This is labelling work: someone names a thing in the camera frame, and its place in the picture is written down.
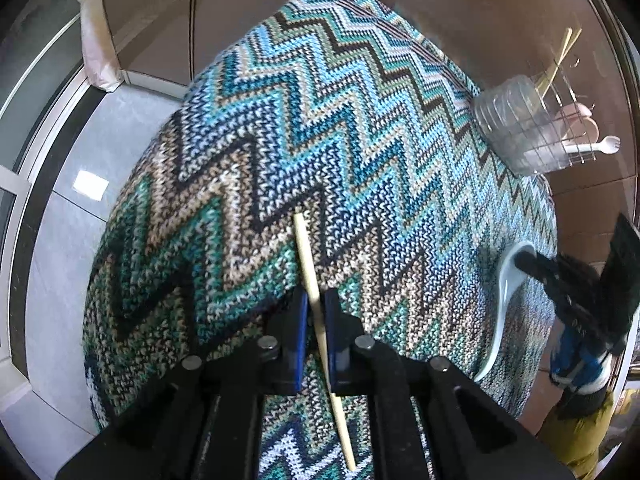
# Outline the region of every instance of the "grey floor tile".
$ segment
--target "grey floor tile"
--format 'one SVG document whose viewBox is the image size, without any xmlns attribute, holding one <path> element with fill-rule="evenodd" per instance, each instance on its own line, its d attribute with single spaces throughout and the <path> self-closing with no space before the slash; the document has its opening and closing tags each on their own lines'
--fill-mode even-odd
<svg viewBox="0 0 640 480">
<path fill-rule="evenodd" d="M 53 193 L 36 240 L 25 317 L 27 366 L 34 391 L 95 433 L 82 353 L 82 315 L 104 222 Z"/>
<path fill-rule="evenodd" d="M 122 85 L 98 105 L 65 161 L 54 190 L 106 220 L 135 163 L 180 101 Z M 101 200 L 74 190 L 79 171 L 106 180 Z"/>
<path fill-rule="evenodd" d="M 0 418 L 17 450 L 42 480 L 54 478 L 92 439 L 34 392 L 26 394 Z"/>
</svg>

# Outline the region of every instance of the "chevron pattern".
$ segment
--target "chevron pattern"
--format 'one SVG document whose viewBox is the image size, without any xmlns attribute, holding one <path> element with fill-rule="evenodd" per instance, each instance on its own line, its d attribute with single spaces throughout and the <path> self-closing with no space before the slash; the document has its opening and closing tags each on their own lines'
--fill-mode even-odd
<svg viewBox="0 0 640 480">
<path fill-rule="evenodd" d="M 289 0 L 216 57 L 134 168 L 95 257 L 84 314 L 89 394 L 105 427 L 189 352 L 229 354 L 299 282 L 305 211 L 322 288 L 399 352 L 475 371 L 488 347 L 500 252 L 553 255 L 541 180 L 482 142 L 478 88 L 377 0 Z M 482 387 L 517 415 L 553 311 L 512 301 Z M 366 403 L 345 399 L 355 473 L 315 357 L 303 394 L 268 399 L 263 479 L 370 478 Z"/>
</svg>

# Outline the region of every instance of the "table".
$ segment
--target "table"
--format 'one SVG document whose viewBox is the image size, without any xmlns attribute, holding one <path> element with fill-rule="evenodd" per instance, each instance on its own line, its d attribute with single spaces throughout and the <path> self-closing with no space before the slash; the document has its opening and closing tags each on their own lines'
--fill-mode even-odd
<svg viewBox="0 0 640 480">
<path fill-rule="evenodd" d="M 556 250 L 543 180 L 516 179 L 471 121 L 478 91 L 377 0 L 289 0 L 220 53 L 137 164 L 95 257 L 83 341 L 100 427 L 182 356 L 216 358 L 260 333 L 300 280 L 297 211 L 321 288 L 338 288 L 368 332 L 473 373 L 500 252 L 522 239 Z M 481 383 L 513 415 L 553 321 L 530 282 Z M 344 407 L 366 478 L 366 403 Z M 314 356 L 301 395 L 266 403 L 260 471 L 346 475 Z"/>
</svg>

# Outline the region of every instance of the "clear plastic container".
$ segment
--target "clear plastic container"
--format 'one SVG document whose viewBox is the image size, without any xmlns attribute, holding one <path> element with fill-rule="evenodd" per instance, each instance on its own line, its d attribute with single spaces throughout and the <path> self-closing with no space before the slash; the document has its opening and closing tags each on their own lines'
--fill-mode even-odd
<svg viewBox="0 0 640 480">
<path fill-rule="evenodd" d="M 531 78 L 517 75 L 482 92 L 473 100 L 472 109 L 483 137 L 514 174 L 548 173 L 566 168 L 578 158 L 584 162 L 583 155 L 594 158 L 593 152 L 575 157 L 566 151 L 567 142 L 576 142 L 568 140 L 567 132 L 572 124 L 571 131 L 576 130 L 574 121 L 583 120 L 570 86 L 568 94 L 564 101 L 574 104 L 570 114 L 557 85 L 545 101 Z"/>
</svg>

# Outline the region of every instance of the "wooden stick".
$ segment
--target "wooden stick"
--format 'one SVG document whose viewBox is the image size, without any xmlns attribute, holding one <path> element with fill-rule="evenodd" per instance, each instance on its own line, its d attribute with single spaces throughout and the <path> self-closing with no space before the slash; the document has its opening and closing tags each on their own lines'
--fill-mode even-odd
<svg viewBox="0 0 640 480">
<path fill-rule="evenodd" d="M 329 399 L 331 400 L 331 408 L 334 412 L 335 425 L 340 438 L 340 445 L 344 453 L 344 460 L 347 463 L 349 471 L 356 471 L 356 461 L 353 457 L 353 449 L 351 449 L 351 440 L 349 439 L 349 431 L 347 430 L 347 421 L 342 409 L 342 400 L 335 394 L 331 393 L 329 385 L 329 359 L 326 350 L 326 329 L 324 327 L 324 315 L 320 306 L 320 290 L 318 289 L 318 280 L 316 279 L 316 270 L 314 269 L 314 259 L 311 254 L 311 244 L 309 236 L 306 232 L 305 217 L 302 213 L 293 215 L 293 224 L 296 231 L 296 245 L 298 246 L 298 256 L 300 257 L 300 266 L 302 266 L 302 279 L 305 283 L 306 294 L 309 297 L 309 305 L 314 315 L 314 329 L 316 330 L 316 339 L 318 340 L 318 350 L 320 351 L 320 359 L 322 360 L 322 368 L 324 368 L 324 378 L 326 379 Z"/>
<path fill-rule="evenodd" d="M 564 56 L 562 56 L 563 59 L 569 53 L 569 51 L 571 50 L 572 46 L 574 46 L 574 43 L 578 40 L 578 38 L 580 38 L 581 34 L 582 34 L 582 28 L 579 28 L 578 30 L 574 30 L 574 33 L 571 36 L 571 39 L 569 40 L 569 44 L 566 46 L 566 49 L 564 50 Z"/>
<path fill-rule="evenodd" d="M 566 30 L 564 31 L 564 37 L 562 38 L 560 51 L 556 56 L 554 56 L 551 65 L 546 69 L 545 73 L 542 75 L 539 83 L 537 84 L 536 89 L 538 90 L 538 94 L 540 95 L 540 97 L 542 97 L 543 99 L 546 93 L 549 91 L 551 83 L 556 78 L 556 74 L 558 73 L 558 66 L 560 65 L 560 63 L 562 63 L 562 60 L 567 53 L 567 46 L 571 41 L 571 36 L 573 35 L 573 33 L 574 30 L 571 27 L 566 28 Z"/>
</svg>

